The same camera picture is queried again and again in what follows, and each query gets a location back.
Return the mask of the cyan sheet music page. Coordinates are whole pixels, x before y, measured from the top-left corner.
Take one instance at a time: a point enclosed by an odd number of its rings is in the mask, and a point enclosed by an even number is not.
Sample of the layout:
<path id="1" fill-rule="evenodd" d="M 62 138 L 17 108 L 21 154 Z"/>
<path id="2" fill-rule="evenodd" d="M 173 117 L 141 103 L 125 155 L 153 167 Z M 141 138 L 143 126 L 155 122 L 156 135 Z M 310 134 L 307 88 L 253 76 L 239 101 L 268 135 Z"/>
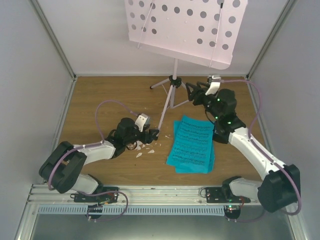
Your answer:
<path id="1" fill-rule="evenodd" d="M 175 172 L 177 174 L 208 174 L 213 170 L 214 162 L 215 162 L 215 151 L 214 151 L 214 144 L 212 142 L 209 164 L 204 170 L 196 170 L 195 167 L 187 168 L 182 166 L 176 166 Z"/>
<path id="2" fill-rule="evenodd" d="M 210 161 L 214 124 L 186 115 L 173 122 L 173 145 L 166 164 L 204 170 Z"/>

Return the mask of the white music stand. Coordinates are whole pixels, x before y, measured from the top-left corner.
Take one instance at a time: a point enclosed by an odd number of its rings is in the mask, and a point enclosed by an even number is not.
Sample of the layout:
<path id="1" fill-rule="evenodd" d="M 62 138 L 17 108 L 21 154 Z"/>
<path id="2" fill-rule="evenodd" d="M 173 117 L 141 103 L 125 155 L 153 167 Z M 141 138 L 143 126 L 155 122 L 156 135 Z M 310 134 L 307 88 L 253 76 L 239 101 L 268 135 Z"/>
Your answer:
<path id="1" fill-rule="evenodd" d="M 175 108 L 175 89 L 185 87 L 177 76 L 180 60 L 225 70 L 246 11 L 246 0 L 126 0 L 129 40 L 138 49 L 174 59 L 173 74 L 158 127 L 168 108 Z"/>

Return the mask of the black metronome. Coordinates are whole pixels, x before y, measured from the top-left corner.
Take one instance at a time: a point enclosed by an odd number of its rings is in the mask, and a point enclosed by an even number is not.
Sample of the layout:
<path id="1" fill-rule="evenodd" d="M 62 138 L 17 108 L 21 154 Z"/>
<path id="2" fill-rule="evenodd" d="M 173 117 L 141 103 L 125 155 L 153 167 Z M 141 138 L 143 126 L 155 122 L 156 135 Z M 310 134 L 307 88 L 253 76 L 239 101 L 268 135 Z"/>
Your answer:
<path id="1" fill-rule="evenodd" d="M 217 143 L 228 144 L 229 134 L 229 132 L 221 130 L 217 125 L 215 125 L 212 140 Z"/>

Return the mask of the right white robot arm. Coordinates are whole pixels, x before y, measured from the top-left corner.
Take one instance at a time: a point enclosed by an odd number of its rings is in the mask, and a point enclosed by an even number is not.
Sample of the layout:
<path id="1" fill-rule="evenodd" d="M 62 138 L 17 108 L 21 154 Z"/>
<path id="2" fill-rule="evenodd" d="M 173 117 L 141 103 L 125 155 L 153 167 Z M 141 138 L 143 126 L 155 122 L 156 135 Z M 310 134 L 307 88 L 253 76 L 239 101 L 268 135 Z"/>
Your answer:
<path id="1" fill-rule="evenodd" d="M 300 170 L 287 165 L 272 155 L 252 135 L 236 113 L 237 100 L 233 90 L 221 88 L 221 78 L 206 83 L 186 83 L 188 100 L 195 106 L 203 106 L 206 114 L 214 117 L 213 140 L 235 147 L 251 163 L 261 181 L 234 176 L 223 181 L 221 196 L 228 203 L 238 197 L 258 201 L 269 213 L 281 211 L 296 203 L 294 216 L 302 209 Z"/>

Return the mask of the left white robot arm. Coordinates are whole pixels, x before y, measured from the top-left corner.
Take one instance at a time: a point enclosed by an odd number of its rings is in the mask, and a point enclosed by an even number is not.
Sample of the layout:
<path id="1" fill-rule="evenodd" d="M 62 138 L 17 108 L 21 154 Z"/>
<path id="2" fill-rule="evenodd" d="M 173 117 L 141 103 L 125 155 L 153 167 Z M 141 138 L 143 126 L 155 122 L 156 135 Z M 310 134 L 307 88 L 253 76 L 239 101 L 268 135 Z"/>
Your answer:
<path id="1" fill-rule="evenodd" d="M 82 174 L 85 165 L 120 156 L 129 145 L 150 144 L 158 139 L 159 130 L 149 128 L 149 117 L 140 114 L 136 120 L 122 118 L 106 138 L 83 145 L 61 142 L 40 167 L 39 175 L 49 190 L 64 194 L 70 190 L 84 193 L 92 202 L 103 197 L 102 184 L 89 174 Z"/>

